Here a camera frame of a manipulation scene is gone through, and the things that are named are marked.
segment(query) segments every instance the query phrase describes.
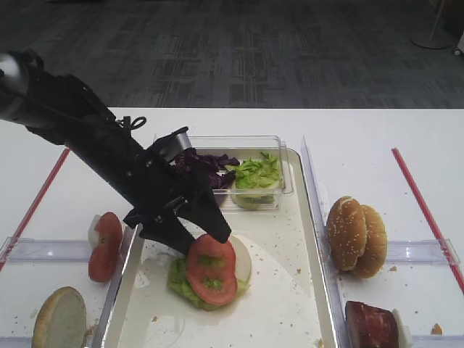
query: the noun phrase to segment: robotic arm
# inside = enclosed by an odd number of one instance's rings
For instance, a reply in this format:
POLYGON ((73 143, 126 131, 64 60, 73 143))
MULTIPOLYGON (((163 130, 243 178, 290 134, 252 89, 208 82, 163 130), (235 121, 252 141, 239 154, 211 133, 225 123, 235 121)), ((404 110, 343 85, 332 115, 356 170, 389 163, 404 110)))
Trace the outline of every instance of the robotic arm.
POLYGON ((208 177, 180 177, 170 163, 191 147, 187 127, 144 149, 131 136, 146 119, 116 117, 82 81, 44 71, 33 51, 0 53, 0 119, 76 153, 133 205, 124 222, 143 224, 140 236, 184 254, 194 237, 178 217, 225 243, 231 230, 215 202, 208 177))

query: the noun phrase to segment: red stripe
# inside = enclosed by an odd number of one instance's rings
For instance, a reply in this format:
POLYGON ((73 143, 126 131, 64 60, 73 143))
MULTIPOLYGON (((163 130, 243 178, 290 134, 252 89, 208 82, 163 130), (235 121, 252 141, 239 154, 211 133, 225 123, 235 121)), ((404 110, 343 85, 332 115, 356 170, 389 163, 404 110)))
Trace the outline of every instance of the red stripe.
MULTIPOLYGON (((68 156, 69 153, 70 153, 70 150, 68 148, 66 148, 66 149, 63 150, 63 152, 59 156, 57 162, 55 163, 55 166, 53 166, 53 169, 51 169, 51 172, 50 172, 49 176, 45 180, 45 183, 43 183, 40 191, 37 193, 37 196, 33 200, 33 202, 30 205, 28 211, 26 212, 26 215, 24 216, 24 218, 22 219, 20 225, 17 227, 16 231, 14 232, 13 237, 12 237, 10 243, 9 243, 8 248, 7 248, 5 257, 7 257, 8 254, 13 250, 13 247, 15 246, 17 240, 21 237, 22 232, 25 230, 25 228, 28 225, 30 219, 34 215, 34 212, 36 211, 38 205, 41 203, 41 200, 45 196, 45 193, 49 189, 51 183, 53 182, 53 180, 57 176, 57 174, 59 172, 59 169, 63 166, 63 163, 65 162, 66 157, 68 156)), ((0 271, 2 270, 4 265, 5 265, 5 261, 0 262, 0 271)))
POLYGON ((403 172, 403 175, 405 176, 407 183, 409 184, 409 187, 413 191, 415 199, 418 201, 419 207, 422 210, 423 215, 426 217, 428 225, 430 226, 430 229, 434 233, 435 238, 439 240, 439 243, 441 244, 444 254, 448 260, 449 268, 451 268, 451 271, 455 275, 456 281, 459 284, 461 291, 464 293, 464 276, 461 273, 459 266, 456 265, 456 262, 452 254, 448 250, 446 243, 444 243, 442 232, 440 231, 440 228, 438 227, 434 219, 434 216, 428 209, 426 201, 422 197, 422 194, 419 191, 418 186, 415 184, 413 176, 411 175, 410 171, 407 169, 406 162, 403 160, 403 157, 399 153, 399 150, 395 148, 395 149, 392 149, 391 152, 393 152, 394 158, 397 160, 398 165, 401 168, 401 171, 403 172))

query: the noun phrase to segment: hamburger bun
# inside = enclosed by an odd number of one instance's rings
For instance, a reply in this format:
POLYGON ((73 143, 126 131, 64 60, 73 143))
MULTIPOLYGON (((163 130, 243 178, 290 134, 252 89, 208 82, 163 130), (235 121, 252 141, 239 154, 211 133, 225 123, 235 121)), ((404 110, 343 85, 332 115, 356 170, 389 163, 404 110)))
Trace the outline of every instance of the hamburger bun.
POLYGON ((357 259, 353 273, 360 278, 371 278, 382 268, 386 259, 387 239, 381 216, 368 205, 361 206, 368 229, 364 254, 357 259))
POLYGON ((332 206, 327 219, 328 243, 338 269, 353 270, 364 254, 368 230, 359 202, 343 196, 332 206))
POLYGON ((79 292, 56 290, 37 315, 32 348, 81 348, 87 332, 86 305, 79 292))

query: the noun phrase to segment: shredded red cabbage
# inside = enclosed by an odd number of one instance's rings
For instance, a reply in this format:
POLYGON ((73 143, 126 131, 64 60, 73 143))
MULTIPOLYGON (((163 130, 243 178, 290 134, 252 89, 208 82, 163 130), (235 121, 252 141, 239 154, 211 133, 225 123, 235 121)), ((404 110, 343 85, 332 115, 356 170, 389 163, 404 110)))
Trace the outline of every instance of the shredded red cabbage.
POLYGON ((219 175, 218 172, 226 170, 226 165, 240 165, 235 158, 229 158, 227 154, 213 156, 211 154, 200 155, 195 149, 187 149, 179 154, 174 161, 174 171, 178 174, 190 173, 192 170, 202 170, 210 177, 212 189, 228 189, 235 180, 235 171, 219 175))

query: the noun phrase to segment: gray carpet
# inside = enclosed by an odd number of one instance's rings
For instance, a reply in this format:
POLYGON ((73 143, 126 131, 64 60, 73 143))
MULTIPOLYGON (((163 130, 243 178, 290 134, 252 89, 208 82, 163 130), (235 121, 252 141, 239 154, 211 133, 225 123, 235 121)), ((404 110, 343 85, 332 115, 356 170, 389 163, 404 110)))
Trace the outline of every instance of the gray carpet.
POLYGON ((1 50, 110 106, 464 108, 464 59, 409 42, 428 0, 0 2, 1 50))

